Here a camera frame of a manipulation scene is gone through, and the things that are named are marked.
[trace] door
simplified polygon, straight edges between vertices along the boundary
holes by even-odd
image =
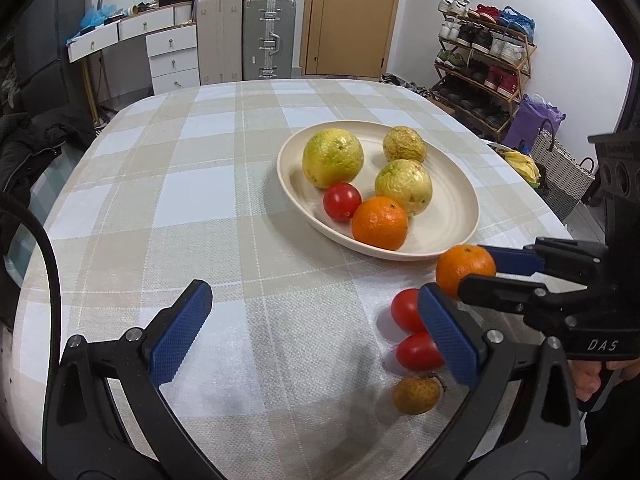
[[[379,77],[395,0],[312,0],[307,75]]]

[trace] cherry tomato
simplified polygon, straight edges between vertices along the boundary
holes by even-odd
[[[414,372],[431,372],[444,366],[444,359],[428,332],[412,334],[396,348],[398,362]]]
[[[329,217],[340,223],[348,223],[362,203],[357,189],[346,182],[333,184],[324,192],[322,205]]]
[[[406,332],[413,334],[427,330],[418,314],[417,288],[407,288],[396,294],[391,302],[391,317]]]

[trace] blue gripper pad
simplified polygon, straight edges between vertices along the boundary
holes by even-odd
[[[481,330],[468,313],[458,311],[452,315],[450,309],[457,310],[458,308],[449,298],[445,297],[438,285],[427,283],[422,286],[418,293],[420,318],[456,382],[473,388],[478,382],[484,356],[478,355],[478,350],[466,337],[454,316],[459,317],[458,314],[460,314],[468,317],[468,320],[473,324],[470,325],[470,328],[475,326],[478,329],[478,335],[481,334]]]
[[[169,320],[164,333],[149,354],[149,378],[156,388],[160,384],[171,382],[175,377],[211,312],[212,302],[213,295],[209,284],[194,280],[172,307],[163,309],[170,311],[173,319]]]
[[[505,274],[532,276],[545,270],[545,261],[535,252],[521,249],[483,246],[495,262],[495,269]]]

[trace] orange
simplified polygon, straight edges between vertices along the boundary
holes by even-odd
[[[450,298],[457,300],[460,282],[470,274],[495,276],[494,259],[480,246],[457,245],[438,260],[436,283]]]
[[[363,244],[397,251],[409,231],[409,219],[398,202],[386,196],[365,200],[351,220],[353,238]]]

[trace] fruit bowl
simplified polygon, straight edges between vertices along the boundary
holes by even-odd
[[[302,152],[306,142],[313,134],[326,128],[345,129],[362,144],[364,166],[351,184],[360,191],[362,199],[366,200],[375,196],[376,177],[386,165],[382,141],[392,126],[367,121],[316,124],[289,137],[280,149],[277,162],[280,185],[305,220],[323,235],[368,256],[410,262],[439,256],[455,245],[466,243],[475,232],[480,217],[476,190],[447,155],[426,142],[427,158],[424,166],[433,182],[433,199],[423,213],[410,218],[409,234],[404,245],[397,251],[387,251],[354,240],[350,224],[340,224],[329,218],[322,206],[324,190],[314,187],[302,171]]]

